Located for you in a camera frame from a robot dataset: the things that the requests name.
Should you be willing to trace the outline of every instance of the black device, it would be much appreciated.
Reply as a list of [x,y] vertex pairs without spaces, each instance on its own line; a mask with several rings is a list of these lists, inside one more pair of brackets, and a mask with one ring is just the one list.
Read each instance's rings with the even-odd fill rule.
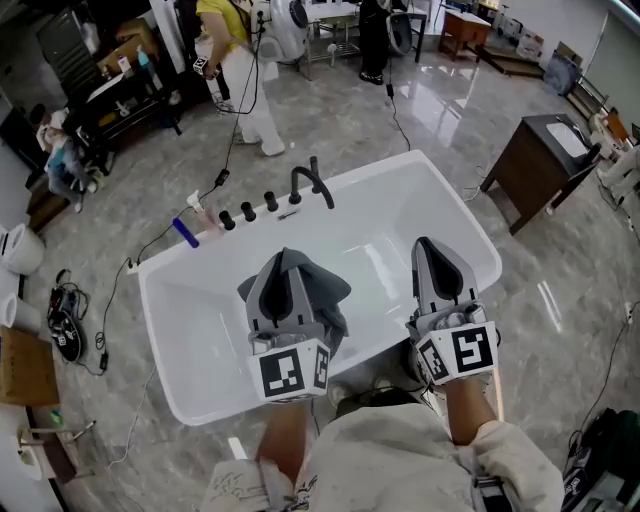
[[80,320],[87,312],[88,296],[74,283],[61,282],[67,272],[68,270],[64,269],[58,273],[56,286],[51,290],[47,325],[62,357],[75,363],[82,355],[85,346],[85,336]]

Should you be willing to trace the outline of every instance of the bathtub faucet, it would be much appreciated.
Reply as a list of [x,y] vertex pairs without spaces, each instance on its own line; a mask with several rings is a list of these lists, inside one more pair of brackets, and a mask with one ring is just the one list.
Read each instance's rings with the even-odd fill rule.
[[311,157],[311,169],[312,170],[309,170],[306,167],[297,166],[294,167],[293,171],[291,171],[291,195],[289,196],[289,202],[291,204],[300,204],[300,201],[302,201],[302,197],[298,193],[298,174],[302,174],[309,178],[313,183],[313,193],[317,194],[320,192],[327,203],[327,208],[329,208],[329,210],[333,210],[335,208],[333,197],[331,197],[331,192],[329,192],[327,186],[320,179],[320,175],[318,173],[318,159],[315,156]]

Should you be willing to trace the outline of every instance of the white sink basin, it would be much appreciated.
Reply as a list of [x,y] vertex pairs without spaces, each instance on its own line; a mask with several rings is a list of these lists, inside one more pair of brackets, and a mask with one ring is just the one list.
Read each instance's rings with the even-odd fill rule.
[[587,154],[587,148],[566,124],[548,124],[547,130],[573,158]]

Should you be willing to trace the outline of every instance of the box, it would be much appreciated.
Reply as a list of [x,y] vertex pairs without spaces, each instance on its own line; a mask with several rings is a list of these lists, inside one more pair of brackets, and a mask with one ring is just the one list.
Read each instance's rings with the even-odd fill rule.
[[142,39],[140,36],[133,36],[126,43],[118,46],[117,49],[113,50],[109,55],[107,55],[104,59],[98,62],[98,68],[100,71],[106,66],[109,69],[109,73],[111,76],[117,76],[122,71],[120,71],[120,66],[118,66],[118,58],[119,57],[127,57],[129,62],[136,62],[138,60],[138,46],[142,44]]
[[116,39],[119,43],[124,43],[133,36],[138,36],[141,39],[142,49],[147,55],[153,55],[158,58],[158,45],[146,20],[136,18],[135,20],[125,21],[116,30]]
[[0,327],[0,402],[12,405],[60,403],[53,346],[15,329]]

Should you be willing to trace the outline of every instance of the person's arm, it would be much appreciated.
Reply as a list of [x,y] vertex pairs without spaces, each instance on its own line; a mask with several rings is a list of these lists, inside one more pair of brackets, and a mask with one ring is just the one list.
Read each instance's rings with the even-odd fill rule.
[[478,429],[496,415],[477,380],[458,379],[444,385],[451,438],[459,446],[471,444]]
[[204,26],[207,27],[207,32],[209,32],[213,38],[211,57],[209,57],[209,62],[207,62],[207,66],[204,69],[204,77],[207,80],[212,80],[218,74],[217,66],[229,51],[233,40],[222,14],[217,12],[203,12],[200,14],[200,18]]
[[53,148],[51,147],[51,144],[44,140],[44,130],[41,128],[38,128],[38,131],[36,132],[36,139],[38,140],[38,144],[40,144],[40,149],[45,153],[51,154]]
[[307,402],[273,406],[262,436],[256,460],[273,461],[293,485],[304,461],[307,431]]

